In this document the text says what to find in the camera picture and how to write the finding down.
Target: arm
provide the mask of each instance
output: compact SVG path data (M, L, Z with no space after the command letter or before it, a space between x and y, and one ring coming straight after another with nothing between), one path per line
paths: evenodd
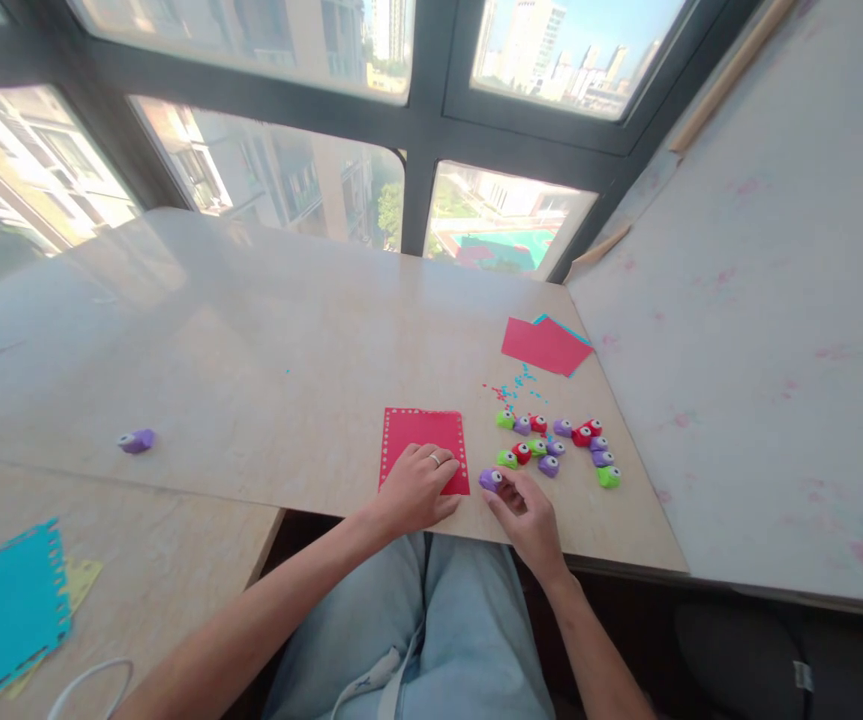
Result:
M433 445L410 445L374 500L185 639L128 696L115 720L219 718L346 575L395 538L457 509L460 496L440 497L459 467L453 457Z
M631 671L564 563L548 498L527 473L502 468L502 474L498 493L485 490L485 500L551 603L585 715L592 720L653 720Z

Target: desk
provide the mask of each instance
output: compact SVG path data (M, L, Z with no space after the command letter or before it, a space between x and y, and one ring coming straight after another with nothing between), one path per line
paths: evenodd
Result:
M155 210L0 283L0 460L344 516L377 491L386 406L457 410L472 495L437 530L506 542L475 478L520 440L494 423L523 373L507 318L541 313L582 329L558 285ZM597 357L529 374L515 409L597 417L624 473L531 466L565 552L686 571ZM115 447L140 427L152 452Z
M264 564L283 511L0 463L0 544L55 515L65 554L104 569L65 644L0 718L43 718L99 662L134 661L131 689L188 633L239 594ZM103 717L123 674L75 693L66 717Z

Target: sky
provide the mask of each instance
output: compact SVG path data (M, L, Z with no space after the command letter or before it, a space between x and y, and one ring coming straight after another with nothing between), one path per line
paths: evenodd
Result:
M497 0L490 50L500 50L511 25L517 0ZM614 48L628 46L621 64L621 77L630 76L654 40L663 39L682 0L555 0L567 10L561 23L558 42L551 56L558 59L562 50L571 51L571 64L579 66L588 45L601 48L598 67L606 67Z

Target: light blue jeans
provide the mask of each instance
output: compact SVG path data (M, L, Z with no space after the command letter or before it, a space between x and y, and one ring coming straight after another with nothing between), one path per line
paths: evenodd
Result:
M508 548L416 533L368 559L311 611L285 651L264 718L329 717L342 690L389 648L404 656L422 621L397 717L554 717ZM352 698L337 717L376 717L380 695Z

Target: red paper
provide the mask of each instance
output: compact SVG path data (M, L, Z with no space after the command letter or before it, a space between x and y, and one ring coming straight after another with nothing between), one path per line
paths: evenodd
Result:
M551 318L537 325L508 318L501 352L548 372L570 377L592 349Z
M384 409L384 443L381 447L381 477L384 484L401 453L411 443L434 443L454 453L461 467L441 491L442 495L470 495L468 463L464 456L464 426L459 412L437 412L417 408Z

